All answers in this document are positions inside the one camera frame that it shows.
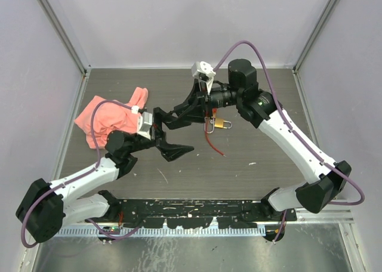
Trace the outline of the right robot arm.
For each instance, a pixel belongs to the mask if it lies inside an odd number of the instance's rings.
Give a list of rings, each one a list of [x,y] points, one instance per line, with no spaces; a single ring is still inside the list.
[[[185,101],[164,114],[169,129],[203,123],[214,109],[235,106],[242,118],[270,137],[294,162],[305,182],[276,188],[263,198],[262,214],[274,221],[284,210],[304,208],[319,213],[341,192],[352,171],[321,151],[291,120],[273,95],[258,87],[257,70],[246,59],[228,65],[228,83],[214,80],[212,67],[197,62],[192,67],[193,88]]]

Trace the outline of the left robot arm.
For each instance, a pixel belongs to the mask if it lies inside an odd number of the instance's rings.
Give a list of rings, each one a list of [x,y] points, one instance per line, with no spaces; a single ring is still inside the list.
[[[171,162],[193,151],[192,146],[167,142],[162,130],[162,112],[159,108],[153,113],[143,112],[138,117],[135,134],[110,132],[104,147],[107,153],[89,167],[59,180],[34,181],[16,210],[22,244],[33,247],[26,240],[27,233],[36,243],[43,243],[64,226],[83,220],[112,222],[120,217],[121,204],[111,193],[101,191],[90,197],[85,194],[130,173],[138,161],[133,153],[155,147]]]

